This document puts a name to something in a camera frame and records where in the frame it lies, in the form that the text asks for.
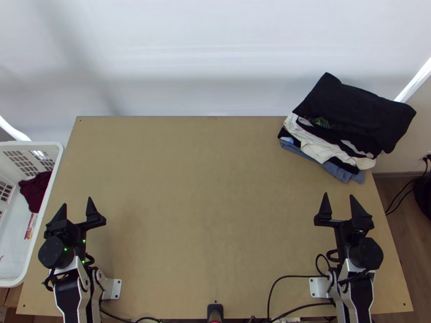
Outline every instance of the label on basket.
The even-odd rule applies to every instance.
[[[24,240],[31,240],[31,237],[34,232],[34,227],[36,226],[37,213],[32,213],[29,221],[29,225],[27,226],[27,231],[25,233]]]

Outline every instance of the stack of folded clothes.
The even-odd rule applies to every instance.
[[[416,111],[325,73],[291,113],[278,138],[282,148],[321,164],[344,183],[364,182],[364,170],[394,150]]]

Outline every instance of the black bag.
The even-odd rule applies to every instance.
[[[414,182],[413,193],[422,213],[431,220],[431,180],[428,176]]]

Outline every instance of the laundry basket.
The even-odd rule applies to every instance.
[[[63,153],[55,142],[0,142],[0,287],[19,285],[31,254]],[[32,213],[18,182],[52,171],[39,213]]]

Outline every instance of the dark red cloth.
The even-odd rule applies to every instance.
[[[39,173],[35,178],[22,180],[18,183],[21,187],[19,191],[25,197],[25,200],[29,204],[29,210],[33,213],[39,213],[51,173]]]

